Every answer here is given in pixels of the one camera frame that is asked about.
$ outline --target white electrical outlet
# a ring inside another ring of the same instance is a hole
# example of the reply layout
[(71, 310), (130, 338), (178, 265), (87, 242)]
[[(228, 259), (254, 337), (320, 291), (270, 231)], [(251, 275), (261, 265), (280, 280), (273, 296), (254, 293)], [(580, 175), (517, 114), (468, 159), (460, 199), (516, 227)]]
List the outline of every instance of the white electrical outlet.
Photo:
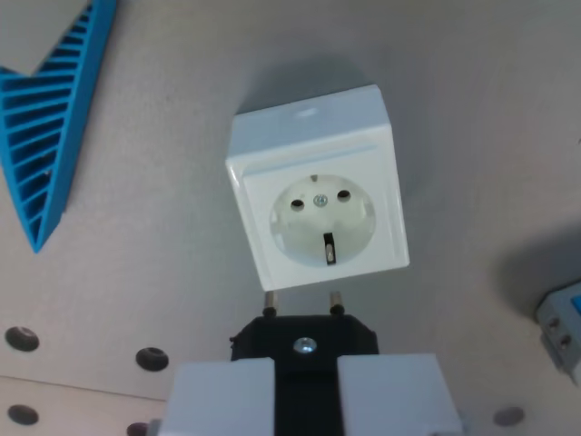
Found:
[(265, 291), (409, 264), (377, 86), (236, 115), (226, 166)]

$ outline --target pegboard hole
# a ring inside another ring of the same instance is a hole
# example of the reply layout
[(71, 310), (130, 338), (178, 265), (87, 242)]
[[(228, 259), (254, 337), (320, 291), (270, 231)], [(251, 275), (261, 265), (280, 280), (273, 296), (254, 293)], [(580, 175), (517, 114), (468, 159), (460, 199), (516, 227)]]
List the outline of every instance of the pegboard hole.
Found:
[(514, 427), (525, 420), (525, 411), (520, 407), (506, 407), (494, 414), (494, 423), (498, 427)]
[(145, 422), (134, 422), (127, 427), (127, 436), (147, 436), (148, 427)]
[(40, 345), (38, 336), (26, 327), (11, 327), (6, 330), (5, 339), (8, 344), (20, 352), (33, 352)]
[(16, 404), (8, 409), (8, 417), (20, 425), (34, 425), (38, 422), (38, 412), (32, 407)]
[(154, 347), (139, 350), (135, 355), (135, 361), (144, 370), (150, 372), (163, 371), (170, 364), (168, 355), (163, 350)]

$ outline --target blue 3d printed part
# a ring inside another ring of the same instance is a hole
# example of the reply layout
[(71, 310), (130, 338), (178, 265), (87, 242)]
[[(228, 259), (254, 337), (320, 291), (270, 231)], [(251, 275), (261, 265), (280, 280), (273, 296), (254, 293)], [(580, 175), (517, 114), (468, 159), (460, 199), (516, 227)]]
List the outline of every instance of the blue 3d printed part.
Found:
[(0, 68), (0, 157), (36, 253), (66, 206), (115, 7), (94, 0), (34, 76)]

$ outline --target silver screw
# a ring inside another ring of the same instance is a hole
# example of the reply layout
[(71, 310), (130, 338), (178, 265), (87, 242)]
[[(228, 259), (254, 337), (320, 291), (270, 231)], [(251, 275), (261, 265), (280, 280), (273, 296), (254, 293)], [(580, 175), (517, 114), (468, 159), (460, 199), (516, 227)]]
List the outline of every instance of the silver screw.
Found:
[(300, 354), (309, 354), (317, 350), (317, 342), (311, 338), (299, 338), (294, 342), (292, 348)]
[(317, 207), (325, 207), (329, 199), (327, 195), (320, 193), (319, 195), (315, 195), (315, 198), (312, 199), (312, 202), (315, 203)]

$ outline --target white plastic block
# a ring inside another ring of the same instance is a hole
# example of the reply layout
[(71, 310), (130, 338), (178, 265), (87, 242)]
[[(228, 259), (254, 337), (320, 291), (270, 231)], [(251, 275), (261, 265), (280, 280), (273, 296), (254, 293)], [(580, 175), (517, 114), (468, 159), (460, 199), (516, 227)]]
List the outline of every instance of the white plastic block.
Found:
[(377, 86), (237, 115), (226, 166), (265, 291), (409, 264)]
[(272, 436), (274, 361), (180, 367), (159, 436)]
[(346, 436), (463, 434), (435, 356), (343, 356), (338, 368)]

